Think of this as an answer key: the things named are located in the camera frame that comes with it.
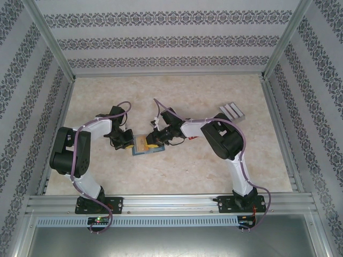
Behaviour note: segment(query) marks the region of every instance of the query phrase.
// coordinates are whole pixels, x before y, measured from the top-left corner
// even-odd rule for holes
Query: damask wall pattern
[[[37,194],[70,83],[29,13],[0,0],[0,256]]]
[[[339,1],[314,1],[270,76],[302,183],[343,255],[343,46]]]
[[[298,3],[37,1],[76,75],[263,71]]]

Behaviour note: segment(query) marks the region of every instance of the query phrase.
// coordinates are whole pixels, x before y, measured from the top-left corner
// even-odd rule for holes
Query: black mounting bracket
[[[221,195],[213,201],[218,203],[219,213],[250,213],[253,212],[253,207],[256,208],[256,213],[265,213],[266,203],[262,195],[257,195],[253,198],[251,203],[240,208],[235,201],[236,197],[233,195]]]
[[[75,214],[108,214],[108,210],[100,208],[94,210],[93,208],[86,207],[86,200],[82,196],[77,199]],[[105,197],[104,204],[107,205],[113,214],[121,214],[123,210],[123,198],[122,197]]]

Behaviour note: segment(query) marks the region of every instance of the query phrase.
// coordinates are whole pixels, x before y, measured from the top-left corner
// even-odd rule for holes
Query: patterned wallpaper
[[[37,193],[70,83],[21,1],[1,0],[0,256]]]
[[[314,1],[270,77],[302,183],[343,256],[342,2]]]
[[[298,3],[37,1],[76,75],[262,71]]]

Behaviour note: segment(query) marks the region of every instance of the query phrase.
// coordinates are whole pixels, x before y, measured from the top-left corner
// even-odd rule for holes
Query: beige floor
[[[190,118],[213,117],[219,106],[235,102],[246,115],[238,125],[247,138],[246,161],[252,181],[272,192],[292,191],[257,75],[78,78],[64,125],[80,126],[128,100],[132,103],[128,127],[134,134],[148,134],[157,111],[154,97]],[[224,160],[204,138],[141,156],[132,156],[131,150],[116,151],[108,139],[101,138],[92,143],[89,170],[107,194],[232,191]],[[77,192],[66,178],[52,171],[47,194]]]

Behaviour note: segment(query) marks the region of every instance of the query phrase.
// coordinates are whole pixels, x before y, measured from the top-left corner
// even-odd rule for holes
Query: marble-pattern surface
[[[245,159],[251,180],[271,192],[292,191],[257,75],[78,78],[64,125],[80,126],[97,114],[107,114],[112,105],[128,100],[132,103],[128,127],[134,134],[148,134],[152,131],[150,121],[157,113],[154,97],[190,118],[213,117],[219,106],[235,102],[246,115],[238,125],[247,138]],[[100,138],[92,142],[89,171],[106,194],[232,191],[225,161],[215,155],[204,138],[140,156],[132,156],[130,149],[115,150],[109,139]],[[46,194],[77,191],[53,170]]]

